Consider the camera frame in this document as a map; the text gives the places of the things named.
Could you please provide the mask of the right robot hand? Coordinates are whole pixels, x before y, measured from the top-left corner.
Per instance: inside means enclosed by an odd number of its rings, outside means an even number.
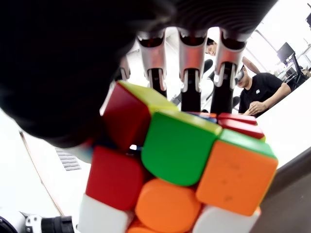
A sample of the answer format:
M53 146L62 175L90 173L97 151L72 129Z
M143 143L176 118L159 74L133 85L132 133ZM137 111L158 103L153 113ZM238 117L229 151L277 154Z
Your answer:
M109 141L100 116L138 32L168 26L249 34L273 0L3 0L0 107L59 148Z

